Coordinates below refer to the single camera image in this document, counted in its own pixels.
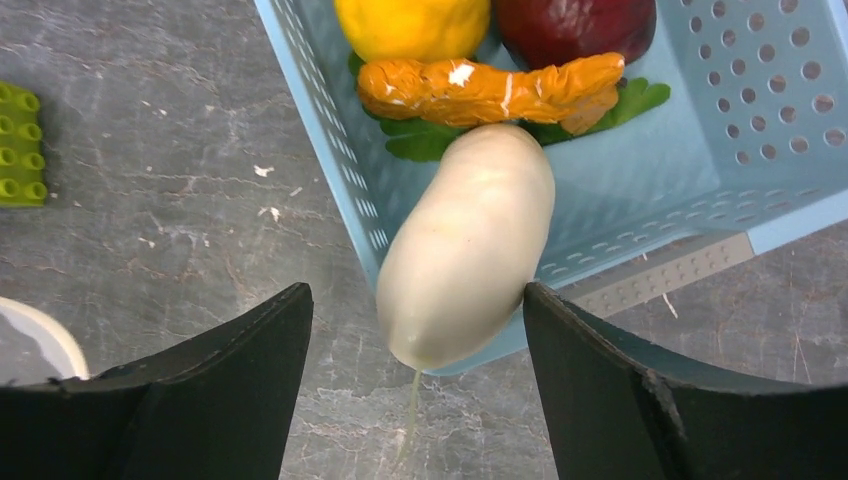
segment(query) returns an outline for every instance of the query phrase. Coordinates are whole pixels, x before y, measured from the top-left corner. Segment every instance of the red fruit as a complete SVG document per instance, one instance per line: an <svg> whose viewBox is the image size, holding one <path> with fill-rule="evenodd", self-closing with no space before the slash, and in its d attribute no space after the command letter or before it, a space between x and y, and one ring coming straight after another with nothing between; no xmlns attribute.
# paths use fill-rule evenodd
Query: red fruit
<svg viewBox="0 0 848 480"><path fill-rule="evenodd" d="M531 69L607 52L638 60L654 40L656 0L494 0L503 43Z"/></svg>

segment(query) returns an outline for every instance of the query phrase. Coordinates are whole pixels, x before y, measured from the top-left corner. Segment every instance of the gray table surface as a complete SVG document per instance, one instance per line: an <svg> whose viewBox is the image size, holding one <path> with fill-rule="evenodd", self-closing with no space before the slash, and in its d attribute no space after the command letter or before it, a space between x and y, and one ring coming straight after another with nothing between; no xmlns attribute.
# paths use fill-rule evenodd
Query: gray table surface
<svg viewBox="0 0 848 480"><path fill-rule="evenodd" d="M0 79L43 100L54 194L0 211L0 295L55 316L96 373L308 282L285 477L388 478L413 373L377 333L252 2L3 0ZM734 370L843 382L846 287L841 224L670 294L679 318L657 299L609 320ZM415 478L556 478L526 352L425 378L420 412Z"/></svg>

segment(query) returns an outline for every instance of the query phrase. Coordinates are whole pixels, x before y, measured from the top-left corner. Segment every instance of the white cup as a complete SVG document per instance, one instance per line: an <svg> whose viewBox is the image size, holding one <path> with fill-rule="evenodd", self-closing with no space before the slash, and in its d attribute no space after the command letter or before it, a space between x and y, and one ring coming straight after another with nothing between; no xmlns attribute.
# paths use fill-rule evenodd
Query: white cup
<svg viewBox="0 0 848 480"><path fill-rule="evenodd" d="M79 344L65 327L44 312L0 297L0 327L0 358L5 364L0 365L0 382L11 385L44 382L47 378L39 378L40 373L36 372L49 370L45 362L58 372L58 378L89 378ZM37 348L30 348L33 343Z"/></svg>

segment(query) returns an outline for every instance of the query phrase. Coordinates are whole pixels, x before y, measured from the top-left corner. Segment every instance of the plastic vegetable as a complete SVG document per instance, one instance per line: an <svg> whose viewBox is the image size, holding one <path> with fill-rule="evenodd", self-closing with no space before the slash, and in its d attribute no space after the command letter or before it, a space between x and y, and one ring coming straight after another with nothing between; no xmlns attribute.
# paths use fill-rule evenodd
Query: plastic vegetable
<svg viewBox="0 0 848 480"><path fill-rule="evenodd" d="M334 0L342 32L366 61L469 57L483 42L491 0Z"/></svg>
<svg viewBox="0 0 848 480"><path fill-rule="evenodd" d="M367 110L395 120L471 127L525 119L583 133L615 106L623 71L617 53L527 73L465 59L383 60L359 70L357 91Z"/></svg>
<svg viewBox="0 0 848 480"><path fill-rule="evenodd" d="M356 53L351 52L348 58L348 68L354 78L359 75L359 69L364 64L365 62ZM656 83L641 90L638 89L637 87L642 84L648 85L648 81L644 78L635 78L630 80L626 87L619 85L619 100L616 106L583 135L615 128L661 105L668 100L671 94L668 85ZM469 130L468 128L436 125L420 118L392 120L374 115L364 107L363 110L379 123L380 130L389 137L389 140L386 141L386 150L403 160L436 162L451 142ZM537 124L521 121L519 125L530 132L536 141L543 146L583 136L572 135L564 131L559 124Z"/></svg>
<svg viewBox="0 0 848 480"><path fill-rule="evenodd" d="M604 52L638 60L654 39L656 1L494 0L494 8L504 46L538 69Z"/></svg>
<svg viewBox="0 0 848 480"><path fill-rule="evenodd" d="M536 272L554 190L544 150L520 127L475 128L448 147L377 278L377 318L399 361L442 368L503 329Z"/></svg>

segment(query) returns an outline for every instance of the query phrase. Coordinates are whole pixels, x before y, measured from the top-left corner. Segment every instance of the white radish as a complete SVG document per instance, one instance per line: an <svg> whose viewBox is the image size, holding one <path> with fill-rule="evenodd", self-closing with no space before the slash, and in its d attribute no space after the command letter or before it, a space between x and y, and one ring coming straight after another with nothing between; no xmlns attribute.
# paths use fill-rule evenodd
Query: white radish
<svg viewBox="0 0 848 480"><path fill-rule="evenodd" d="M554 197L548 158L520 127L478 127L448 147L377 279L377 318L400 362L448 366L506 326L547 243Z"/></svg>

